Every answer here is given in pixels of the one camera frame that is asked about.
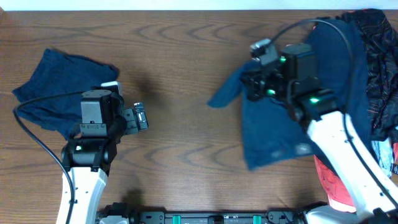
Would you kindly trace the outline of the dark blue denim shorts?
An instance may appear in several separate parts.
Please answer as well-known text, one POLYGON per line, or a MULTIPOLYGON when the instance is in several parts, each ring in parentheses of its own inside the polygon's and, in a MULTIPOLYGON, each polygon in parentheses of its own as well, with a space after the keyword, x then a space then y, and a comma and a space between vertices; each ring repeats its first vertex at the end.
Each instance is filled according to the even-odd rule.
MULTIPOLYGON (((371 123, 368 119, 368 64, 359 29, 352 23, 329 19, 308 35, 318 59, 320 83, 329 88, 338 100, 339 108, 348 107, 354 128, 364 145, 371 148, 371 123)), ((240 81, 246 62, 224 82, 208 101, 212 108, 228 106, 237 96, 242 102, 242 135, 244 158, 249 170, 271 163, 294 159, 296 146, 310 146, 310 154, 324 158, 320 148, 293 121, 287 110, 275 101, 263 98, 251 102, 240 81)))

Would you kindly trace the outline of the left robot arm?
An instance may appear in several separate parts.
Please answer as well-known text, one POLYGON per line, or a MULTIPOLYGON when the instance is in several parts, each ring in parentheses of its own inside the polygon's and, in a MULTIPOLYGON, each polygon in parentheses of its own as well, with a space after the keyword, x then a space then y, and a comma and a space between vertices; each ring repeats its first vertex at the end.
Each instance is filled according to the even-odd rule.
POLYGON ((66 172, 57 223, 95 222, 117 144, 149 127, 142 103, 125 108, 119 92, 107 89, 82 93, 81 115, 81 136, 62 149, 66 172))

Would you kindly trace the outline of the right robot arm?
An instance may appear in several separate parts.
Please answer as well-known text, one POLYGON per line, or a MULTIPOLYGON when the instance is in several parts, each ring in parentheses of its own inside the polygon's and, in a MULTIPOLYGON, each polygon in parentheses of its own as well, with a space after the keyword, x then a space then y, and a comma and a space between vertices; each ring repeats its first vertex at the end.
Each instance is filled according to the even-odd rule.
POLYGON ((286 103, 291 118, 308 123, 307 134, 322 150, 345 185, 356 211, 311 205, 289 223, 397 223, 397 186, 360 140, 351 117, 338 108, 333 92, 321 86, 317 58, 308 44, 286 46, 281 53, 269 39, 251 46, 259 68, 244 72, 249 99, 272 97, 286 103))

